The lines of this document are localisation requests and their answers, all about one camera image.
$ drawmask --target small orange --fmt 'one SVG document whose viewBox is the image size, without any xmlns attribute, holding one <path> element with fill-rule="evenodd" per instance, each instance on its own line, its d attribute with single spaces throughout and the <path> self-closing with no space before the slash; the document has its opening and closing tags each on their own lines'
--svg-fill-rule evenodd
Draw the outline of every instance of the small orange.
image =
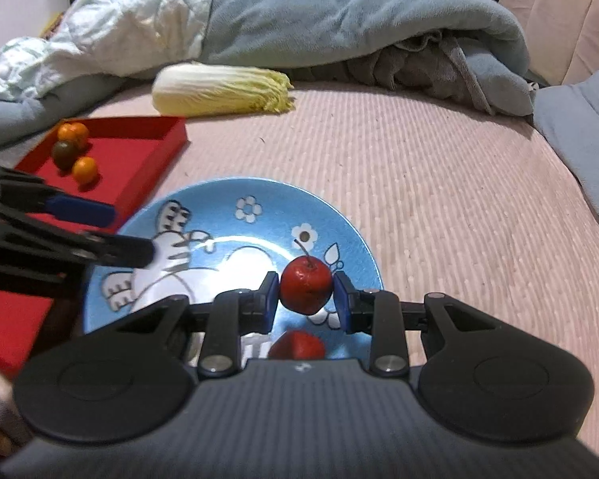
<svg viewBox="0 0 599 479">
<path fill-rule="evenodd" d="M 97 163 L 90 156 L 81 156 L 71 169 L 73 179 L 80 185 L 93 182 L 97 177 Z"/>
<path fill-rule="evenodd" d="M 58 140 L 73 142 L 80 150 L 87 146 L 89 130 L 82 123 L 65 123 L 58 128 Z"/>
</svg>

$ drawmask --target blue plate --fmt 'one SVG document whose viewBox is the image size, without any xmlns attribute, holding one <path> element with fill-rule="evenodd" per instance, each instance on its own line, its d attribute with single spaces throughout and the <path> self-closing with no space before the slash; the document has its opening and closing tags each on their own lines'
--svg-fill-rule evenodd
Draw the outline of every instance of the blue plate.
<svg viewBox="0 0 599 479">
<path fill-rule="evenodd" d="M 169 295 L 205 303 L 222 291 L 256 289 L 267 271 L 281 275 L 302 255 L 295 239 L 332 271 L 343 269 L 355 287 L 382 288 L 369 247 L 342 214 L 272 180 L 228 178 L 184 188 L 139 211 L 120 234 L 152 238 L 156 258 L 145 269 L 96 267 L 85 301 L 87 332 Z M 243 361 L 266 356 L 287 329 L 306 329 L 324 341 L 327 357 L 366 363 L 371 338 L 339 328 L 332 300 L 311 317 L 280 304 L 270 336 L 243 337 Z"/>
</svg>

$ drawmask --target red tray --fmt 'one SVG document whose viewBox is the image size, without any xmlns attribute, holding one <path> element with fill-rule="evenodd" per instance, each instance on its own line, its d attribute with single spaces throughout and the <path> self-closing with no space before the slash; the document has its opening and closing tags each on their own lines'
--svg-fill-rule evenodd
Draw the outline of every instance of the red tray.
<svg viewBox="0 0 599 479">
<path fill-rule="evenodd" d="M 100 178 L 88 190 L 80 191 L 71 175 L 60 172 L 50 158 L 58 127 L 65 122 L 89 128 L 87 155 L 97 161 Z M 56 124 L 16 169 L 37 174 L 68 194 L 112 204 L 115 222 L 100 230 L 115 232 L 146 201 L 187 143 L 184 124 L 179 117 L 67 119 Z M 36 217 L 71 231 L 99 230 L 47 214 Z M 51 304 L 42 297 L 0 292 L 0 371 L 6 376 L 15 376 L 25 363 Z"/>
</svg>

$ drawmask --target flower print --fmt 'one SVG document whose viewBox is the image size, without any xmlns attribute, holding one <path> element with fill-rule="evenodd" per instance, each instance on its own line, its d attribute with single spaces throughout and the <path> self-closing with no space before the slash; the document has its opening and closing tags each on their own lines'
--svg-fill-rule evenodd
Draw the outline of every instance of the flower print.
<svg viewBox="0 0 599 479">
<path fill-rule="evenodd" d="M 306 249 L 307 252 L 313 250 L 313 244 L 317 241 L 317 231 L 310 226 L 310 224 L 301 224 L 297 227 L 293 227 L 291 229 L 291 246 L 297 250 L 300 250 L 300 247 L 295 240 L 298 240 L 301 245 Z"/>
<path fill-rule="evenodd" d="M 257 216 L 262 214 L 262 206 L 257 203 L 254 196 L 245 196 L 240 198 L 236 204 L 235 217 L 238 220 L 244 220 L 248 224 L 254 224 Z"/>
<path fill-rule="evenodd" d="M 340 329 L 339 316 L 335 311 L 335 307 L 332 307 L 331 305 L 326 305 L 315 315 L 309 316 L 308 320 L 316 326 L 326 323 L 330 329 Z"/>
<path fill-rule="evenodd" d="M 343 261 L 340 259 L 339 245 L 333 243 L 324 253 L 324 261 L 331 269 L 331 273 L 337 272 L 343 268 Z"/>
</svg>

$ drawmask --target apple stem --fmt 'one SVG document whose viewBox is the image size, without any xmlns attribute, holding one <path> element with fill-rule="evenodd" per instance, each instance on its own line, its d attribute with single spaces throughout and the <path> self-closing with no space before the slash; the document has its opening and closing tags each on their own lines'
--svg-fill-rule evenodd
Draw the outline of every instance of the apple stem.
<svg viewBox="0 0 599 479">
<path fill-rule="evenodd" d="M 306 248 L 304 247 L 304 245 L 302 245 L 298 239 L 295 240 L 295 243 L 297 243 L 299 245 L 299 247 L 301 248 L 302 252 L 306 255 L 306 259 L 308 261 L 308 266 L 310 268 L 313 268 L 313 263 L 310 260 L 310 255 L 308 254 L 308 250 L 306 250 Z"/>
</svg>

